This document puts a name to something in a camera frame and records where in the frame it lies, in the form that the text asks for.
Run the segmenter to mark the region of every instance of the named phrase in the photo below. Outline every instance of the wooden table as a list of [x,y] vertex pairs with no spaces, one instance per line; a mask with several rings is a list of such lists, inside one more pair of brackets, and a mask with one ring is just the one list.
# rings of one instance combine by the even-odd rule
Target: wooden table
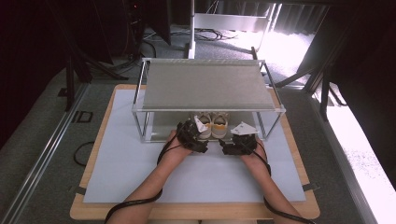
[[[118,85],[111,96],[102,125],[93,145],[91,156],[88,160],[87,167],[85,168],[83,177],[79,186],[86,189],[90,181],[93,167],[96,162],[99,147],[102,143],[102,138],[105,133],[108,119],[110,117],[113,100],[116,90],[134,90],[135,85]],[[270,90],[273,99],[278,106],[278,102],[273,90]],[[297,172],[299,174],[302,185],[308,184],[309,179],[300,153],[295,144],[293,134],[291,132],[288,119],[286,115],[281,118],[281,125],[285,136],[287,138],[291,155],[294,159]],[[313,190],[305,192],[306,201],[292,203],[293,206],[305,218],[316,218],[319,216],[318,203],[315,198]],[[73,201],[70,217],[77,220],[96,220],[105,219],[108,210],[114,206],[114,203],[84,203],[84,195],[76,194]],[[272,213],[264,206],[263,203],[155,203],[150,219],[270,219]]]

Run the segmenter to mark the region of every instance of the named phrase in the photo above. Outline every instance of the hand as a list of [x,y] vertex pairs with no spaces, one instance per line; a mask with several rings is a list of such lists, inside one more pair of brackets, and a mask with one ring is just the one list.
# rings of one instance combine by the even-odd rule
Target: hand
[[[166,140],[166,144],[171,141],[175,135],[176,131],[172,130]],[[184,159],[192,153],[190,149],[187,149],[181,145],[181,143],[177,140],[177,137],[175,137],[167,150],[168,151],[163,154],[163,158],[161,159],[160,163],[170,164],[174,167],[181,164]]]
[[[256,137],[256,141],[257,141],[257,147],[254,152],[256,152],[259,156],[261,156],[265,161],[267,161],[267,155],[265,153],[264,143],[258,137]],[[241,156],[241,160],[249,169],[249,171],[253,173],[253,175],[255,175],[256,172],[262,173],[262,170],[267,171],[265,164],[254,153],[251,153],[250,155]]]

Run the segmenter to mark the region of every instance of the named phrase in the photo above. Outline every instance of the white sneaker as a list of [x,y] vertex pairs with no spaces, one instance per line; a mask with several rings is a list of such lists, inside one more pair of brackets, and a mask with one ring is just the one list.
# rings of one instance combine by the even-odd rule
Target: white sneaker
[[212,119],[210,118],[210,114],[208,112],[194,112],[191,114],[191,116],[192,116],[192,120],[194,120],[194,117],[197,116],[198,120],[200,120],[206,126],[206,131],[203,131],[199,135],[199,138],[201,139],[209,138],[210,135],[212,134],[212,129],[211,129]]
[[213,112],[212,117],[212,136],[223,138],[228,130],[228,119],[230,115],[226,112]]

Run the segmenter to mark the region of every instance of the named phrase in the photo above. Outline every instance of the white paper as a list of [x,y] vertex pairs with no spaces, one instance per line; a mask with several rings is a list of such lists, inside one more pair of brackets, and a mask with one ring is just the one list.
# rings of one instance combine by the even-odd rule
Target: white paper
[[253,133],[259,133],[259,132],[257,131],[256,128],[254,128],[242,121],[234,129],[231,129],[231,133],[234,133],[237,135],[245,135],[245,134],[253,134]]
[[[122,202],[156,166],[163,143],[140,141],[131,113],[133,98],[134,91],[116,91],[84,203]],[[267,129],[276,113],[262,113],[262,118]],[[288,200],[305,201],[280,123],[264,145],[279,188]],[[223,155],[219,143],[209,142],[205,154],[193,153],[176,168],[158,202],[262,202],[262,191],[238,157]]]

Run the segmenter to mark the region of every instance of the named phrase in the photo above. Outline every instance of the aluminum rail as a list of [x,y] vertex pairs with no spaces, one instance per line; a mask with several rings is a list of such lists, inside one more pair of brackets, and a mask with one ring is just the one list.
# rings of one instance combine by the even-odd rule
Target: aluminum rail
[[64,133],[66,132],[67,127],[73,119],[73,115],[77,111],[79,103],[81,102],[85,92],[89,88],[88,83],[82,83],[81,85],[82,86],[79,87],[78,92],[76,93],[75,102],[72,104],[70,109],[62,116],[62,119],[58,123],[58,126],[56,127],[48,143],[46,144],[46,147],[41,152],[39,158],[35,162],[35,165],[32,167],[29,174],[24,179],[17,196],[14,198],[11,206],[8,208],[5,216],[1,220],[1,224],[18,223],[18,219],[21,216],[23,209],[33,195],[35,188],[37,187],[37,184],[41,179],[41,176],[46,171],[53,154],[55,153],[57,147],[59,146],[59,143],[64,137]]

